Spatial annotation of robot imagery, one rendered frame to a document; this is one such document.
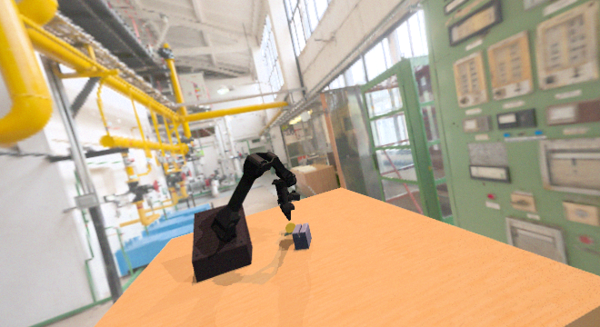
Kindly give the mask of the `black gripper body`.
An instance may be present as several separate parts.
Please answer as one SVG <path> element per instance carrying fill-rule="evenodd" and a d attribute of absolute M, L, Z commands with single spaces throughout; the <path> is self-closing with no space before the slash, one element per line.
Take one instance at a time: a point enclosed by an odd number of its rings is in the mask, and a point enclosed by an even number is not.
<path fill-rule="evenodd" d="M 278 204 L 281 204 L 281 210 L 283 213 L 292 211 L 295 209 L 295 206 L 293 203 L 289 203 L 289 199 L 288 199 L 288 189 L 284 192 L 280 192 L 277 193 L 278 195 Z"/>

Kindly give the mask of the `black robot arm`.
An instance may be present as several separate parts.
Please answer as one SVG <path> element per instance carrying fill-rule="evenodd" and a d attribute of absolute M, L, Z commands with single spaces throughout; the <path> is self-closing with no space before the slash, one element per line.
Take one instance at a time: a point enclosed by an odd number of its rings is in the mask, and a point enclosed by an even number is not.
<path fill-rule="evenodd" d="M 272 184 L 275 184 L 278 193 L 284 192 L 287 188 L 296 184 L 295 174 L 284 167 L 277 155 L 272 152 L 249 154 L 245 159 L 244 174 L 228 205 L 218 211 L 210 227 L 216 233 L 220 245 L 235 243 L 235 237 L 237 237 L 236 225 L 241 218 L 239 209 L 255 179 L 262 176 L 265 171 L 270 170 L 272 166 L 275 169 L 276 176 L 281 178 L 274 179 L 272 182 Z"/>

